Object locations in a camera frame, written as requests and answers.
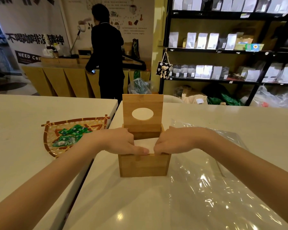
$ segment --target person in black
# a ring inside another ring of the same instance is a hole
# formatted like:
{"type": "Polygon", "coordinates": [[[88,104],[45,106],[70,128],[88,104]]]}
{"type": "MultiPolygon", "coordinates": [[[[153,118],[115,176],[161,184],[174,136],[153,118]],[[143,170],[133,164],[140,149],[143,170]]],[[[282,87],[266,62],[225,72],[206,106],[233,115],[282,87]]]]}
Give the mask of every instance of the person in black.
{"type": "Polygon", "coordinates": [[[102,4],[92,7],[95,26],[92,28],[93,54],[85,69],[99,66],[99,86],[101,98],[117,99],[121,102],[124,86],[122,45],[124,40],[118,29],[110,25],[110,13],[102,4]]]}

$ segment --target black hair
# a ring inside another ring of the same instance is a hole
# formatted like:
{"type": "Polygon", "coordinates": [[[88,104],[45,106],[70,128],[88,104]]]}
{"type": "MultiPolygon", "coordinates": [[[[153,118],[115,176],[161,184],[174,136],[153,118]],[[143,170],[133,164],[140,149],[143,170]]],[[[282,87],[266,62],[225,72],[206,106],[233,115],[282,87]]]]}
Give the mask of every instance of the black hair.
{"type": "Polygon", "coordinates": [[[109,23],[110,22],[110,13],[103,4],[96,4],[92,7],[92,15],[100,23],[109,23]]]}

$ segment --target drawing of coffee cup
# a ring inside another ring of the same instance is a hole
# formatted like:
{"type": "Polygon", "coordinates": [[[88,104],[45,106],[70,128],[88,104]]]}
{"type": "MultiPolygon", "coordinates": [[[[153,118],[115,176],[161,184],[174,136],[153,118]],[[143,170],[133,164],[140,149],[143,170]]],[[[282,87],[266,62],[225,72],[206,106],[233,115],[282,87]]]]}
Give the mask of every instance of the drawing of coffee cup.
{"type": "Polygon", "coordinates": [[[136,5],[130,5],[130,12],[132,14],[135,14],[136,11],[137,11],[137,6],[136,5]]]}

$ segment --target oval opening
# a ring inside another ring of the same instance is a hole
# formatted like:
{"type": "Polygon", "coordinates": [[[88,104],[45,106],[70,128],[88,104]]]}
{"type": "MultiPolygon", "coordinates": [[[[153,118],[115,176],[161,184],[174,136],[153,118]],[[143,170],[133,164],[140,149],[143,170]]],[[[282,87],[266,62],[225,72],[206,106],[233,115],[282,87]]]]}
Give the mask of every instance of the oval opening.
{"type": "Polygon", "coordinates": [[[132,112],[132,116],[138,120],[148,120],[154,115],[154,112],[148,108],[138,108],[132,112]]]}

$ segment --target white table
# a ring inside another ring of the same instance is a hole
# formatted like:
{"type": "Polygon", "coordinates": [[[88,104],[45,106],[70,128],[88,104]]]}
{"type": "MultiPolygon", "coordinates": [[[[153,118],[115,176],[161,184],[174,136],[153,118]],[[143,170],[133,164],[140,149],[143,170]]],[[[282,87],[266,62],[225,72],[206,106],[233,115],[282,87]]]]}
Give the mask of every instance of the white table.
{"type": "MultiPolygon", "coordinates": [[[[54,158],[43,145],[46,121],[113,116],[117,100],[0,94],[0,201],[54,158]]],[[[71,182],[35,227],[58,229],[84,177],[71,182]]]]}
{"type": "MultiPolygon", "coordinates": [[[[110,128],[121,127],[122,115],[120,104],[110,128]]],[[[164,103],[165,129],[171,119],[236,132],[252,153],[288,171],[288,109],[164,103]]],[[[219,179],[214,166],[193,150],[173,154],[166,177],[120,178],[117,155],[103,151],[63,229],[245,229],[243,218],[248,229],[288,229],[241,182],[219,179]]]]}

